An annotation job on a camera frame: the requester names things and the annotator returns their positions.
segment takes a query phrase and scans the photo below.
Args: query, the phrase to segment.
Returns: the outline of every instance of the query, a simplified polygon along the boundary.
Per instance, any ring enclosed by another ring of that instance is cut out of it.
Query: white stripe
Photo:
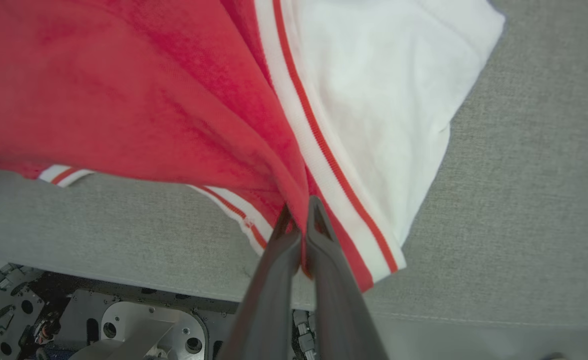
[[[95,172],[92,170],[85,170],[85,169],[81,169],[79,171],[74,171],[73,173],[69,174],[66,178],[63,178],[63,180],[59,181],[58,184],[56,184],[56,185],[59,187],[62,187],[62,188],[67,188],[72,183],[76,182],[76,180],[79,180],[80,178],[83,178],[84,176],[87,176],[87,175],[93,174],[93,173],[95,173]]]
[[[239,214],[237,214],[236,212],[230,210],[230,208],[228,208],[227,206],[225,206],[224,203],[222,203],[216,196],[212,195],[211,193],[208,193],[207,191],[204,191],[203,189],[200,189],[200,188],[198,188],[196,186],[188,185],[188,187],[191,187],[195,191],[198,191],[199,193],[207,196],[216,205],[218,205],[218,207],[221,208],[221,210],[223,210],[223,212],[228,217],[230,217],[233,220],[235,220],[238,223],[239,227],[241,228],[241,231],[243,231],[243,234],[245,234],[248,237],[249,243],[250,243],[250,246],[252,247],[252,249],[254,251],[256,251],[256,253],[258,255],[263,255],[264,249],[258,243],[258,240],[256,239],[254,233],[252,232],[252,229],[250,227],[248,227],[248,224],[246,224],[246,222],[244,221],[244,219],[241,216],[239,216]]]
[[[290,45],[290,50],[292,53],[292,59],[294,61],[294,66],[296,66],[296,72],[298,74],[299,79],[301,80],[301,82],[303,84],[303,88],[305,89],[305,94],[307,95],[307,100],[310,104],[310,107],[312,107],[312,112],[314,113],[314,117],[316,118],[317,125],[320,129],[321,134],[323,135],[325,143],[330,148],[335,161],[338,163],[340,170],[342,171],[349,186],[351,187],[351,190],[356,195],[358,202],[360,202],[362,207],[365,209],[365,212],[367,212],[367,214],[370,216],[370,218],[372,218],[372,220],[376,224],[376,227],[383,235],[383,239],[385,240],[385,243],[387,244],[387,247],[390,250],[392,257],[394,258],[394,262],[396,263],[397,268],[403,269],[407,266],[406,260],[405,260],[405,257],[403,256],[403,252],[401,251],[399,239],[397,239],[397,237],[395,236],[395,233],[393,230],[394,228],[392,227],[392,224],[390,224],[390,222],[388,221],[388,217],[386,216],[387,214],[383,214],[381,212],[381,208],[378,205],[376,205],[376,202],[374,201],[374,199],[372,199],[372,197],[369,196],[367,190],[371,190],[371,189],[367,189],[366,185],[361,182],[361,177],[359,176],[359,171],[357,170],[357,168],[355,166],[355,162],[353,162],[351,160],[347,151],[344,148],[343,142],[340,141],[339,135],[335,132],[335,130],[333,130],[333,126],[330,125],[330,121],[328,119],[328,116],[327,116],[326,112],[324,111],[324,107],[321,103],[321,96],[319,96],[319,94],[316,91],[316,88],[313,85],[308,86],[308,84],[311,84],[311,82],[308,81],[308,79],[306,79],[305,68],[304,68],[304,66],[301,66],[301,64],[305,64],[305,62],[303,60],[303,57],[301,57],[301,52],[298,51],[299,50],[298,44],[300,44],[301,41],[298,37],[297,27],[295,25],[295,19],[294,19],[295,12],[294,12],[293,6],[294,6],[294,2],[292,2],[292,0],[281,0],[281,7],[282,7],[282,11],[284,12],[283,13],[283,23],[285,25],[285,32],[287,33],[287,40]],[[296,96],[296,101],[300,102],[298,95]],[[305,120],[305,125],[307,126],[308,131],[312,132],[312,129],[309,127],[309,122],[307,121],[307,119]],[[313,146],[315,146],[318,149],[318,151],[320,152],[320,147],[317,144],[316,139],[314,139]],[[321,181],[322,181],[322,178],[324,176],[329,176],[334,180],[336,178],[336,176],[334,174],[334,171],[331,170],[332,168],[329,166],[329,164],[327,164],[327,162],[326,162],[326,168],[329,168],[330,172],[329,173],[319,173],[319,178],[321,178]],[[335,183],[330,183],[326,187],[331,187],[331,189],[333,189],[333,190],[337,189]],[[348,199],[348,202],[351,205],[351,207],[354,208],[354,205],[352,204],[351,201],[349,201],[349,198],[347,198],[347,199]],[[344,204],[340,203],[339,209],[343,209],[343,208],[344,208]],[[347,218],[345,221],[351,221],[350,219],[351,219],[352,215],[346,214],[346,216],[347,216]],[[367,223],[365,223],[365,220],[363,218],[361,218],[361,220],[363,221],[364,226],[368,228],[368,232],[371,234],[372,239],[374,240],[374,242],[376,242],[376,246],[380,250],[381,248],[379,246],[378,241],[376,240],[376,237],[374,237],[374,233],[372,233],[372,231],[369,230],[370,227],[367,226]]]
[[[293,20],[290,18],[286,7],[287,6],[283,6],[285,12],[284,23],[287,28],[288,24],[291,24]],[[280,104],[283,107],[287,121],[294,132],[294,136],[296,136],[303,159],[323,194],[327,205],[345,228],[345,231],[349,234],[356,250],[360,253],[363,262],[365,262],[365,266],[369,269],[372,280],[377,282],[390,275],[390,267],[388,267],[381,248],[369,227],[360,217],[358,212],[356,212],[345,192],[342,191],[340,183],[335,177],[332,168],[329,166],[328,161],[323,155],[323,152],[312,133],[312,129],[308,124],[308,119],[301,106],[296,88],[289,76],[285,57],[281,49],[278,28],[276,27],[276,19],[274,18],[274,6],[271,1],[256,1],[255,8],[259,25],[260,41],[263,45],[272,84],[274,85]],[[292,56],[296,59],[296,54],[298,52],[297,44],[294,41],[291,41],[289,45]],[[301,73],[300,66],[296,70],[303,81],[304,73]],[[391,236],[392,231],[389,228],[381,228],[384,224],[377,222],[377,225],[383,233],[383,236],[386,238],[386,241],[388,241],[388,247],[396,260],[398,268],[401,269],[406,267],[406,262],[399,245],[394,244],[394,237]]]
[[[38,178],[45,182],[51,183],[52,180],[54,180],[54,178],[61,175],[61,173],[67,171],[68,169],[70,169],[70,166],[52,165],[47,169],[43,170],[43,172],[40,173]]]
[[[210,191],[215,192],[221,198],[227,200],[230,204],[237,207],[239,210],[245,213],[246,216],[246,223],[250,223],[255,225],[256,230],[262,235],[262,238],[265,239],[265,242],[270,240],[272,235],[273,228],[267,222],[267,220],[263,217],[263,215],[257,210],[252,203],[249,203],[246,199],[238,196],[237,194],[229,191],[228,189],[223,189],[221,187],[214,187],[214,186],[207,186]]]

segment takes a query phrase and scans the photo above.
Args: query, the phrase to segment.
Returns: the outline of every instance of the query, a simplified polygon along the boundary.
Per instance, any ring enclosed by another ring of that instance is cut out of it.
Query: white fabric
[[[48,167],[47,169],[43,170],[40,173],[40,175],[38,176],[38,178],[40,180],[43,180],[44,182],[52,183],[61,174],[65,173],[66,171],[68,171],[70,169],[72,169],[72,167],[66,166],[66,165],[52,165],[52,166]],[[76,180],[79,180],[80,178],[83,178],[84,176],[89,175],[89,174],[93,174],[93,173],[94,173],[94,171],[92,171],[92,170],[78,169],[78,170],[68,174],[64,178],[59,178],[59,180],[56,182],[56,185],[61,188],[66,188],[66,187],[72,185],[72,183],[76,182]]]
[[[256,7],[269,72],[303,158],[376,282],[390,270],[306,124],[272,2]],[[282,16],[320,130],[401,268],[400,246],[445,155],[450,121],[504,17],[486,0],[282,0]]]

